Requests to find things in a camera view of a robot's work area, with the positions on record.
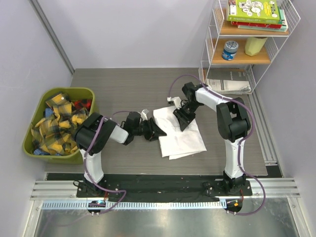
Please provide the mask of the white long sleeve shirt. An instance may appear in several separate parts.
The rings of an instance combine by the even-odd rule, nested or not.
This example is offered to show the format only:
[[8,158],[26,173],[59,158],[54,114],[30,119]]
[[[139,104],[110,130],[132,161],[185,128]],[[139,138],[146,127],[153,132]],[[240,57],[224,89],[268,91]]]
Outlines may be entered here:
[[206,151],[196,121],[192,121],[184,131],[181,131],[179,122],[173,114],[175,109],[175,106],[169,106],[153,111],[156,124],[166,133],[166,136],[159,137],[162,157],[172,160]]

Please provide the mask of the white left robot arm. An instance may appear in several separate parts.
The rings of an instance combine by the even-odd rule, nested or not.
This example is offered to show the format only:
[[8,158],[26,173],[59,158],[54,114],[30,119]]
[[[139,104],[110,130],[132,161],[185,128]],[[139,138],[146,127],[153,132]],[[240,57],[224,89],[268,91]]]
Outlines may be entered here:
[[153,118],[142,116],[139,112],[129,112],[127,118],[118,125],[115,121],[93,112],[76,130],[74,140],[82,155],[84,178],[88,191],[94,197],[104,192],[121,193],[121,190],[108,190],[102,181],[101,152],[109,140],[128,145],[135,136],[143,136],[147,141],[156,141],[166,136]]

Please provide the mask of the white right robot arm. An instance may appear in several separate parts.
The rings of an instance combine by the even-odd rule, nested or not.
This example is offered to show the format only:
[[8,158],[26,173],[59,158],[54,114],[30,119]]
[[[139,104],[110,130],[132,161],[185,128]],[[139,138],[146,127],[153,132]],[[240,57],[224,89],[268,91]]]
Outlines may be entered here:
[[243,100],[223,97],[205,84],[194,85],[189,82],[184,84],[182,91],[186,96],[186,102],[180,102],[173,112],[181,131],[196,118],[198,107],[205,105],[216,112],[218,132],[224,139],[226,149],[222,187],[225,193],[236,194],[246,184],[243,150],[245,138],[251,129]]

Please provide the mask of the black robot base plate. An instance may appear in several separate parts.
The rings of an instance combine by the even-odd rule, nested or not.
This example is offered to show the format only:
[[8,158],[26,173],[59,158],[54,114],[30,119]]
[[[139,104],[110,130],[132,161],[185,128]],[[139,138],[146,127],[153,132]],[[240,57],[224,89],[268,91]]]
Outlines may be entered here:
[[76,196],[112,202],[207,202],[220,197],[253,194],[249,181],[229,188],[222,176],[106,174],[99,187],[87,180],[75,180]]

